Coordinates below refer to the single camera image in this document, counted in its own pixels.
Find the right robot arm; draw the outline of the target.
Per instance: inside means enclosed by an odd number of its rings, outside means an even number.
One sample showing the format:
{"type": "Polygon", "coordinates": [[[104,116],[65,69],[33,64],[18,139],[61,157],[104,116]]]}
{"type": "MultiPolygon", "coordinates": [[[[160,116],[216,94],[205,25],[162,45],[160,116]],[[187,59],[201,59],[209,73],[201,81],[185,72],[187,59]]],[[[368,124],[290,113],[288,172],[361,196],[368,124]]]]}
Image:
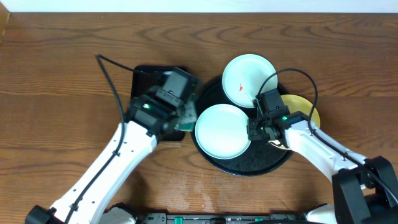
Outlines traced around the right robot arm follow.
{"type": "Polygon", "coordinates": [[[311,162],[332,183],[333,205],[304,215],[307,223],[397,223],[397,176],[384,157],[369,159],[325,134],[301,111],[266,111],[249,119],[248,138],[278,140],[311,162]]]}

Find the green sponge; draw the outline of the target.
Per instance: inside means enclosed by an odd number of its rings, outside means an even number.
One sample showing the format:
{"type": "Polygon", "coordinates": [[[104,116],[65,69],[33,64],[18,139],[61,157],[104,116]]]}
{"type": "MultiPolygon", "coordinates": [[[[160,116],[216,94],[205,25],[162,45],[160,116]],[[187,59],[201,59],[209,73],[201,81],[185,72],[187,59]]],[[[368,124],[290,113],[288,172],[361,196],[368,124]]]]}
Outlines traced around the green sponge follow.
{"type": "Polygon", "coordinates": [[[182,119],[178,122],[178,130],[184,132],[192,132],[195,127],[195,120],[182,119]]]}

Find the light blue plate top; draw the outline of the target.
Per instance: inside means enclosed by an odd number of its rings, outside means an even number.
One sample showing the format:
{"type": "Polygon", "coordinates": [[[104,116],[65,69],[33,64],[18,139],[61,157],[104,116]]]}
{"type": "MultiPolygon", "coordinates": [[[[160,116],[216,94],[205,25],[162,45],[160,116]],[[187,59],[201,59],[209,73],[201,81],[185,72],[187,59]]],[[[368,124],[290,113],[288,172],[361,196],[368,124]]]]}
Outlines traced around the light blue plate top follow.
{"type": "Polygon", "coordinates": [[[224,69],[221,79],[224,93],[234,104],[253,108],[260,87],[275,72],[270,61],[260,55],[240,55],[224,69]]]}

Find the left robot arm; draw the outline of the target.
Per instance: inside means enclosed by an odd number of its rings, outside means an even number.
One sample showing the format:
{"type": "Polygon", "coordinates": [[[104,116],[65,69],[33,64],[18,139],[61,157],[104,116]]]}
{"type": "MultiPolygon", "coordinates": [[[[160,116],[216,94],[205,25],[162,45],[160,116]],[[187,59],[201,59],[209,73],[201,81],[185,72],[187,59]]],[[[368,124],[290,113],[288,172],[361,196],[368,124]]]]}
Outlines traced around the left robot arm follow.
{"type": "Polygon", "coordinates": [[[99,223],[110,200],[164,136],[197,120],[195,96],[144,94],[130,101],[103,152],[49,209],[36,205],[26,223],[99,223]]]}

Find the light blue plate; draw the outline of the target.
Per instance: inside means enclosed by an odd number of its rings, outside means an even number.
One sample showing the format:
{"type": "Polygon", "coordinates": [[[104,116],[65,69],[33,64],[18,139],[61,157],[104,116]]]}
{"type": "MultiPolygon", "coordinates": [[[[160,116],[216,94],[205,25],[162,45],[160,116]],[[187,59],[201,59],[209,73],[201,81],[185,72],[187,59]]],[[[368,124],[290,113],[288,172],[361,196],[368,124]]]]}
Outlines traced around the light blue plate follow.
{"type": "Polygon", "coordinates": [[[224,93],[234,104],[253,108],[260,87],[275,72],[270,61],[260,55],[240,55],[224,69],[221,79],[224,93]]]}
{"type": "Polygon", "coordinates": [[[236,106],[218,104],[201,113],[195,125],[200,149],[216,159],[233,159],[249,147],[248,116],[236,106]]]}

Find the light blue plate bottom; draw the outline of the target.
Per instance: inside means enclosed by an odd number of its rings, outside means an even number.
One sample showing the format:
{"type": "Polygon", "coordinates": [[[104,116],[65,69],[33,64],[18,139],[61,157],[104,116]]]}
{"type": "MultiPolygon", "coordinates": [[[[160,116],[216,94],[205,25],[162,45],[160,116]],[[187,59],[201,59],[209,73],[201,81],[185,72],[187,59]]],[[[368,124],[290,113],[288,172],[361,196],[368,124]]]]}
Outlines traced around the light blue plate bottom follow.
{"type": "Polygon", "coordinates": [[[218,104],[201,113],[195,125],[200,149],[216,159],[233,159],[249,147],[248,116],[236,106],[218,104]]]}

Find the yellow plate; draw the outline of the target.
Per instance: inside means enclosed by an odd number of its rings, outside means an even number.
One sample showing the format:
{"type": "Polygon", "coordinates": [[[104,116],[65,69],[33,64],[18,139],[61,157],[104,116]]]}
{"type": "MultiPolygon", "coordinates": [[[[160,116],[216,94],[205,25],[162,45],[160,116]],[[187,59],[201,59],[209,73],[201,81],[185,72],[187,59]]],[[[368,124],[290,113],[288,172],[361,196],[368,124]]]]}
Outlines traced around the yellow plate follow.
{"type": "MultiPolygon", "coordinates": [[[[313,104],[305,99],[304,97],[298,96],[298,95],[282,95],[281,96],[282,101],[284,102],[285,106],[288,106],[290,113],[296,112],[296,111],[301,111],[307,116],[310,115],[310,110],[313,106],[313,104]]],[[[317,109],[314,109],[313,115],[311,120],[318,126],[320,127],[320,116],[318,114],[317,109]]],[[[274,146],[279,149],[284,149],[287,150],[286,147],[282,145],[282,143],[278,140],[275,141],[269,141],[271,146],[274,146]]]]}

